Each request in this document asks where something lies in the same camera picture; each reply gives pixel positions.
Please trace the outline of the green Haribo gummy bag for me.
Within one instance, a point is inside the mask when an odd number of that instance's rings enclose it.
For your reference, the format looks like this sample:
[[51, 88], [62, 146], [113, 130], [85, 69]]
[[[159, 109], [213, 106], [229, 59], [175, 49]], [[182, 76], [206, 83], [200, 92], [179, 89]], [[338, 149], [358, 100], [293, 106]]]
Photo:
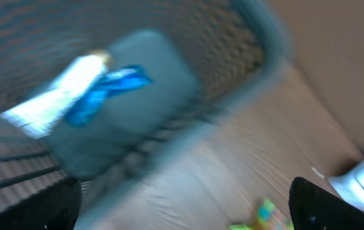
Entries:
[[264, 199], [255, 212], [255, 218], [250, 224], [233, 224], [229, 230], [294, 230], [291, 220], [288, 220], [269, 199]]

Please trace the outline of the white tube with gold cap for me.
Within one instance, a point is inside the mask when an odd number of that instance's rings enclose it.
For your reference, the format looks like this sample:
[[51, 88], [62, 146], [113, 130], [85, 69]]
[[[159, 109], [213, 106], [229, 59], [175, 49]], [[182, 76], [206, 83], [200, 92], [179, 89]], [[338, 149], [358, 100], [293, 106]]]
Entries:
[[106, 50], [75, 58], [43, 91], [0, 114], [33, 139], [49, 135], [72, 106], [108, 71]]

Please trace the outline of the blue snack packet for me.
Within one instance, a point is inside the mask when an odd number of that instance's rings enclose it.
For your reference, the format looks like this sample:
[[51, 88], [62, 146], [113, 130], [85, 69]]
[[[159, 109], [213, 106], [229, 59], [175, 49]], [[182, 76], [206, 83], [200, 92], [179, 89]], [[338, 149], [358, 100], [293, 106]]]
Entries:
[[142, 66], [129, 65], [102, 77], [66, 113], [65, 121], [75, 127], [87, 124], [112, 96], [142, 88], [152, 82]]

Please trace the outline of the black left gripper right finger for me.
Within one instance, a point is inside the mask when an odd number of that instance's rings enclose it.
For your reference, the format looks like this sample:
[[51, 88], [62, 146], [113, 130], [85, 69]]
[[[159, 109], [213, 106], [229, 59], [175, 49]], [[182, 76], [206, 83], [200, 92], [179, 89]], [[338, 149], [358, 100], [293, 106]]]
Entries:
[[364, 212], [302, 177], [289, 190], [295, 230], [364, 230]]

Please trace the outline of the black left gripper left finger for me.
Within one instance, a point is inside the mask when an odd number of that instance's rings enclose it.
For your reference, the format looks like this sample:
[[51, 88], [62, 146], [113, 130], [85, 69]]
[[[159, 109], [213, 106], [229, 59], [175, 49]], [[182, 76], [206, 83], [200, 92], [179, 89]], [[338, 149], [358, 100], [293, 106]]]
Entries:
[[79, 180], [65, 178], [0, 212], [0, 230], [73, 229], [82, 198]]

